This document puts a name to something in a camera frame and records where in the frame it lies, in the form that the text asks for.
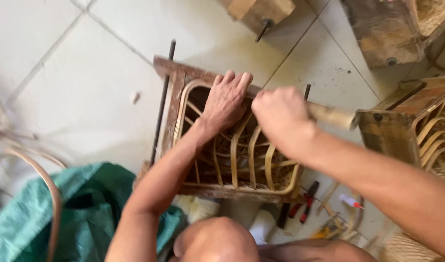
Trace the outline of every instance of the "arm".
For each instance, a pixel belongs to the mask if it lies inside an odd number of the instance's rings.
[[[308,120],[294,88],[263,91],[252,104],[263,133],[286,156],[370,200],[385,215],[445,256],[445,181],[336,138]]]
[[[171,201],[203,147],[216,134],[239,120],[252,76],[218,75],[203,115],[181,140],[139,182],[122,212],[106,261],[156,261],[159,217]]]

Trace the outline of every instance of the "hand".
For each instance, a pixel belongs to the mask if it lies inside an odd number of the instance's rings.
[[[240,120],[246,105],[242,104],[253,76],[249,73],[237,74],[227,71],[223,77],[218,74],[206,101],[201,119],[211,128],[212,135],[222,132]]]
[[[252,103],[252,111],[263,134],[286,157],[298,159],[317,131],[308,118],[305,100],[293,86],[262,90]]]

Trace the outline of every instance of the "glue bottle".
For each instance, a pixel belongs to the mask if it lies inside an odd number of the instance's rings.
[[[341,194],[341,195],[339,196],[339,199],[340,199],[342,202],[344,202],[345,204],[347,204],[347,205],[350,205],[350,206],[352,206],[352,207],[358,207],[358,208],[363,209],[363,206],[361,206],[360,203],[358,203],[354,198],[349,197],[349,196],[347,196],[347,195],[345,195],[345,194]]]

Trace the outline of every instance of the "green bag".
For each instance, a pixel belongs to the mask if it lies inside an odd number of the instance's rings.
[[[51,177],[63,203],[54,261],[103,261],[135,175],[119,165],[100,163]],[[0,262],[44,261],[51,219],[51,194],[44,181],[28,182],[0,211]],[[177,207],[161,216],[157,253],[184,222]]]

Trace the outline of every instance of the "leg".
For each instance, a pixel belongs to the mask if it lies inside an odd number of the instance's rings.
[[[193,223],[174,243],[180,262],[258,262],[258,248],[249,231],[227,217]]]
[[[260,256],[277,262],[377,262],[366,251],[346,242],[311,239],[259,247]]]

